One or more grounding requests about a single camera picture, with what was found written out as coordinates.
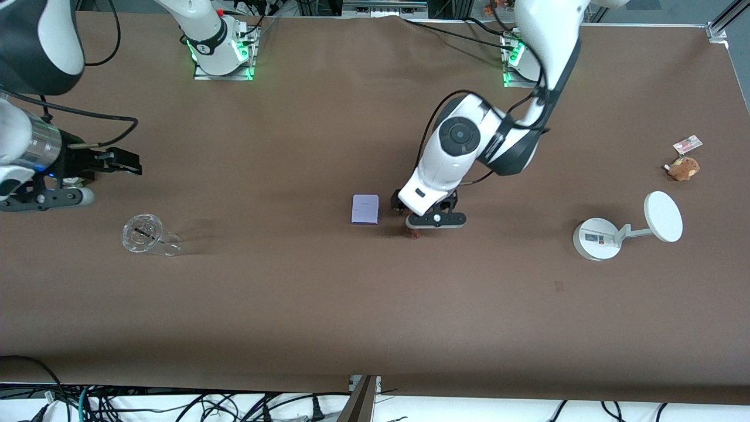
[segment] gray floor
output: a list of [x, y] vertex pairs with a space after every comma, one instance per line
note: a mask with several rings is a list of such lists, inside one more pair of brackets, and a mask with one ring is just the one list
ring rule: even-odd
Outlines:
[[[717, 17], [731, 0], [631, 0], [627, 7], [607, 12], [606, 23], [706, 23]], [[739, 85], [750, 110], [750, 11], [727, 30], [729, 53]]]

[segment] black circular joint cap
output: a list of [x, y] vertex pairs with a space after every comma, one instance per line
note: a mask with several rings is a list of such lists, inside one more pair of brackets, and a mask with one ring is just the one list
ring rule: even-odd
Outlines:
[[451, 117], [440, 126], [440, 146], [454, 157], [472, 152], [479, 146], [479, 128], [465, 117]]

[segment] brown table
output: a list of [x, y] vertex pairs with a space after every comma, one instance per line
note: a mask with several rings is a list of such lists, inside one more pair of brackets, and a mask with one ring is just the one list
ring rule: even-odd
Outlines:
[[[111, 17], [78, 17], [105, 56]], [[82, 384], [345, 390], [376, 373], [406, 394], [750, 402], [750, 117], [703, 29], [582, 28], [529, 168], [462, 189], [464, 228], [411, 240], [388, 199], [440, 99], [527, 93], [503, 88], [496, 50], [398, 18], [282, 19], [255, 81], [197, 82], [171, 17], [121, 20], [115, 59], [56, 101], [141, 119], [120, 147], [144, 174], [103, 176], [89, 208], [0, 216], [3, 354]], [[54, 121], [89, 141], [122, 129]], [[672, 182], [660, 167], [691, 134], [702, 170]], [[646, 227], [655, 190], [682, 210], [678, 243], [577, 255], [576, 224]], [[358, 193], [380, 195], [379, 225], [349, 223]], [[126, 252], [138, 213], [191, 255]]]

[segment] white lamp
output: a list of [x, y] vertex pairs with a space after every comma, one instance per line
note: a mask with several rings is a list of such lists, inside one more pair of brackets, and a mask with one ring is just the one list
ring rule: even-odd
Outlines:
[[621, 229], [605, 219], [588, 219], [573, 232], [575, 250], [591, 261], [604, 261], [620, 252], [623, 240], [629, 237], [655, 235], [663, 242], [676, 242], [683, 235], [683, 217], [669, 195], [651, 192], [643, 202], [649, 228], [633, 231], [631, 225]]

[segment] brown stuffed animal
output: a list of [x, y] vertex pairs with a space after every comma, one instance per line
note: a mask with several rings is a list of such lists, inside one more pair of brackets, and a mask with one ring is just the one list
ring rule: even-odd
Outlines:
[[678, 158], [672, 165], [665, 165], [667, 173], [677, 182], [690, 180], [693, 175], [701, 171], [701, 166], [693, 158]]

